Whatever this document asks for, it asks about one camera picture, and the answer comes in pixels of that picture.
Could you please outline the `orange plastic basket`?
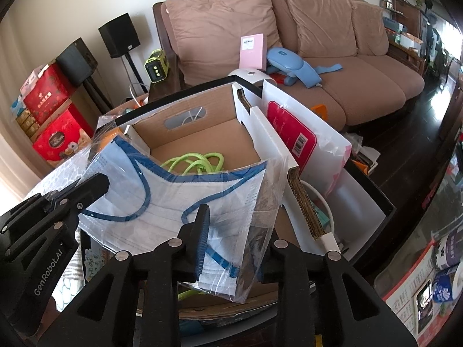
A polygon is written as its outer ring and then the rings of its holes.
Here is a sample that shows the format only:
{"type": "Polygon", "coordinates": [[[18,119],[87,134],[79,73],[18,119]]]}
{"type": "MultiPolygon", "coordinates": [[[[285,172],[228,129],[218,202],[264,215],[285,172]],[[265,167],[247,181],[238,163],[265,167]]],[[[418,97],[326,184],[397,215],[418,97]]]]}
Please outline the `orange plastic basket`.
{"type": "Polygon", "coordinates": [[[327,109],[324,104],[315,105],[311,107],[310,110],[322,120],[327,121],[327,118],[328,118],[327,109]]]}

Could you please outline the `white dome lamp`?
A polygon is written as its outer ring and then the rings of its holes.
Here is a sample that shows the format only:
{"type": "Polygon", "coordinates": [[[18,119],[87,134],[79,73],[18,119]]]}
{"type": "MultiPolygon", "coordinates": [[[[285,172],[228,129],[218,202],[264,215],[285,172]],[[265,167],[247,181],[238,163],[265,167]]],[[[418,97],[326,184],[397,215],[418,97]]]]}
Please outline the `white dome lamp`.
{"type": "Polygon", "coordinates": [[[262,87],[265,82],[277,86],[276,81],[268,74],[253,68],[239,68],[228,74],[229,76],[236,75],[256,87],[262,87]]]}

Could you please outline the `black speaker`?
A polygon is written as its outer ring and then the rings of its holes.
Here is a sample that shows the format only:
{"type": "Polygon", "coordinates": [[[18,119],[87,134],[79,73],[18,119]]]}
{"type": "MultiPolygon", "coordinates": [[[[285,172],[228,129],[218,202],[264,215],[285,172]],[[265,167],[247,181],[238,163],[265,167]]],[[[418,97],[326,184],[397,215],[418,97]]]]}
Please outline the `black speaker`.
{"type": "Polygon", "coordinates": [[[100,36],[111,58],[119,58],[140,45],[129,13],[108,21],[99,28],[100,36]]]}
{"type": "Polygon", "coordinates": [[[58,57],[56,62],[69,82],[79,87],[97,69],[97,60],[82,38],[72,42],[58,57]]]}

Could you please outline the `left black speaker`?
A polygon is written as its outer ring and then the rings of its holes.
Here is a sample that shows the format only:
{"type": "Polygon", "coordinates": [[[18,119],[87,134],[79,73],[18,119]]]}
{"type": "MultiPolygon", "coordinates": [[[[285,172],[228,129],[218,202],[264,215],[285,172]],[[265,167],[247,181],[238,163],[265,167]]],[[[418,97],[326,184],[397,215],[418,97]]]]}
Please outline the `left black speaker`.
{"type": "Polygon", "coordinates": [[[82,38],[72,42],[58,57],[56,62],[69,82],[79,87],[97,69],[97,60],[82,38]]]}

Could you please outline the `orange book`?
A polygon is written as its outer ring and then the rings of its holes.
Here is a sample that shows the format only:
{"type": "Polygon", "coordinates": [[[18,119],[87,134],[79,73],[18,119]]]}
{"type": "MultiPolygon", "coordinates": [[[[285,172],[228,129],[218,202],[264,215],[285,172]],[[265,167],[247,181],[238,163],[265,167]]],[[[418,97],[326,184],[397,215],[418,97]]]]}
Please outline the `orange book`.
{"type": "Polygon", "coordinates": [[[94,139],[93,143],[98,147],[105,147],[109,144],[116,136],[123,136],[123,132],[120,128],[110,128],[100,132],[94,139]]]}

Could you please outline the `right sofa cushion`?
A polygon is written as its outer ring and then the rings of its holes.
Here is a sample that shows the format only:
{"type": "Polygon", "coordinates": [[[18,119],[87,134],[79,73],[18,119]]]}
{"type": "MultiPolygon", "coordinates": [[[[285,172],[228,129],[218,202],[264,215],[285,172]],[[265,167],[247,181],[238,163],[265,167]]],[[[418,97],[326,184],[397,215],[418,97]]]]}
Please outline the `right sofa cushion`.
{"type": "Polygon", "coordinates": [[[359,55],[383,56],[389,42],[380,6],[367,2],[351,1],[352,25],[359,55]]]}

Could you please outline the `red chocolate gift box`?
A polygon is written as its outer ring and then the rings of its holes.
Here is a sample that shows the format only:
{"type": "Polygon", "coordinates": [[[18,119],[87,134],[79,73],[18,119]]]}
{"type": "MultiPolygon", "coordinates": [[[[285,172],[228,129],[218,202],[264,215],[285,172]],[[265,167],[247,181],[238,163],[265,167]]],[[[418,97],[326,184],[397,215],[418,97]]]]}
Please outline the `red chocolate gift box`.
{"type": "Polygon", "coordinates": [[[93,128],[71,104],[45,127],[32,147],[56,168],[90,143],[92,136],[93,128]]]}

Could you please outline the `red tea gift bag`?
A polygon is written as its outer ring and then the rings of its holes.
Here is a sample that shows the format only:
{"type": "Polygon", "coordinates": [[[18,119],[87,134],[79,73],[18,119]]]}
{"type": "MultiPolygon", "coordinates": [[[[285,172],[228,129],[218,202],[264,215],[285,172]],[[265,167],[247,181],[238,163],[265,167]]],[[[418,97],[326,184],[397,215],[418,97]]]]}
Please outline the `red tea gift bag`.
{"type": "Polygon", "coordinates": [[[66,102],[75,90],[57,62],[36,68],[20,88],[24,105],[39,125],[66,102]]]}

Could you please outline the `brown fabric sofa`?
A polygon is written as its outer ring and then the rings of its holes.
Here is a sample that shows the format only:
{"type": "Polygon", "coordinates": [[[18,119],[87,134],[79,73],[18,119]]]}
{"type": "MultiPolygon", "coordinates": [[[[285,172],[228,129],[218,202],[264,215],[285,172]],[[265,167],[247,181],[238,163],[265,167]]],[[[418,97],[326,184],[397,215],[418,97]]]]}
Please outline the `brown fabric sofa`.
{"type": "Polygon", "coordinates": [[[240,40],[252,34],[313,67],[338,66],[312,88],[285,87],[306,107],[326,106],[336,130],[394,113],[425,87],[389,55],[382,10],[364,0],[165,0],[153,13],[178,90],[236,70],[240,40]]]}

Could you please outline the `cardboard box tray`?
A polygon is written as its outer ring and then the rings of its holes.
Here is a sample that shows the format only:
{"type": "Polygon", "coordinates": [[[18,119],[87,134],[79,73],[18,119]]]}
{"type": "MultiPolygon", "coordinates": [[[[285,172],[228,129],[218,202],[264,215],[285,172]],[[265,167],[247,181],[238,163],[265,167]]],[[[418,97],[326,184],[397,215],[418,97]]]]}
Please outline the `cardboard box tray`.
{"type": "Polygon", "coordinates": [[[333,234],[325,233],[316,220],[303,187],[306,164],[299,160],[295,142],[269,120],[273,104],[300,127],[307,125],[308,117],[317,121],[314,113],[270,83],[256,90],[238,82],[205,85],[201,91],[190,88],[173,98],[140,107],[120,117],[117,125],[133,126],[156,160],[214,151],[224,155],[225,169],[234,170],[268,158],[286,158],[289,168],[276,233],[299,247],[313,241],[317,254],[334,246],[333,234]]]}

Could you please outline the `pink booklet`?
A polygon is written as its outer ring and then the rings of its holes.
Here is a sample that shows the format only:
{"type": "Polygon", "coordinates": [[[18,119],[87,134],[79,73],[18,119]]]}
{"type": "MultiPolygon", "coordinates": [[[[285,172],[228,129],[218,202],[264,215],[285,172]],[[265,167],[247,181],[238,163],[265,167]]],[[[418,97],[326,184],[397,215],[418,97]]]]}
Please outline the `pink booklet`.
{"type": "Polygon", "coordinates": [[[267,64],[267,37],[265,34],[242,36],[240,40],[239,68],[262,71],[267,64]]]}

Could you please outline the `sofa cushion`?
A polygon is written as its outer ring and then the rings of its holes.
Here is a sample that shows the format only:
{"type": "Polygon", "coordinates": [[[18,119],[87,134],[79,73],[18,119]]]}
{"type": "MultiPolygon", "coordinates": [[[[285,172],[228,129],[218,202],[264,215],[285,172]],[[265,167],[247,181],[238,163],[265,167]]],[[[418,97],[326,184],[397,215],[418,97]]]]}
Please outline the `sofa cushion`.
{"type": "Polygon", "coordinates": [[[352,25],[359,55],[383,56],[389,42],[380,6],[367,2],[351,1],[352,25]]]}
{"type": "Polygon", "coordinates": [[[335,58],[357,53],[349,0],[287,0],[296,24],[297,50],[304,58],[335,58]]]}
{"type": "Polygon", "coordinates": [[[271,0],[167,0],[170,40],[186,85],[200,85],[238,68],[241,37],[264,34],[282,42],[271,0]]]}

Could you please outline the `middle sofa cushion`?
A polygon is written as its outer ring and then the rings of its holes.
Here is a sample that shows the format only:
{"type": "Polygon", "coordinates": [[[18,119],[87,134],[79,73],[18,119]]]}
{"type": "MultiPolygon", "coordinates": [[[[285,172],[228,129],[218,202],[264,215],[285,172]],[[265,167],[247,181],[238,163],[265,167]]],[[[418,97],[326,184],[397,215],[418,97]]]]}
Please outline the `middle sofa cushion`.
{"type": "Polygon", "coordinates": [[[335,58],[357,53],[349,0],[287,0],[296,24],[297,50],[304,58],[335,58]]]}

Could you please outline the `green portable speaker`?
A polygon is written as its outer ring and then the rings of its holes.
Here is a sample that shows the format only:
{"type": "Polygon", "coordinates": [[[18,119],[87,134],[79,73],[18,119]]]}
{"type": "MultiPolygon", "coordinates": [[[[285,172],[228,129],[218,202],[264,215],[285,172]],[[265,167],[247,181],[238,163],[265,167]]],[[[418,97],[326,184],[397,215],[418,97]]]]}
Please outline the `green portable speaker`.
{"type": "Polygon", "coordinates": [[[163,49],[155,49],[144,63],[144,68],[151,83],[155,84],[167,79],[170,63],[163,49]]]}

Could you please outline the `face mask plastic bag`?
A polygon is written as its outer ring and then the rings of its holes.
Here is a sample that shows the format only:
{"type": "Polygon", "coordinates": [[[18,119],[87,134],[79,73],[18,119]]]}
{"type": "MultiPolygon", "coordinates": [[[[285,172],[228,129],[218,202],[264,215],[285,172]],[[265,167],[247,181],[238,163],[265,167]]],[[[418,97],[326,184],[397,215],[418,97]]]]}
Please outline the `face mask plastic bag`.
{"type": "Polygon", "coordinates": [[[81,228],[111,252],[142,254],[175,238],[202,204],[210,227],[195,289],[244,302],[256,281],[282,203],[287,160],[231,171],[179,175],[115,137],[83,173],[108,177],[104,196],[83,210],[81,228]]]}

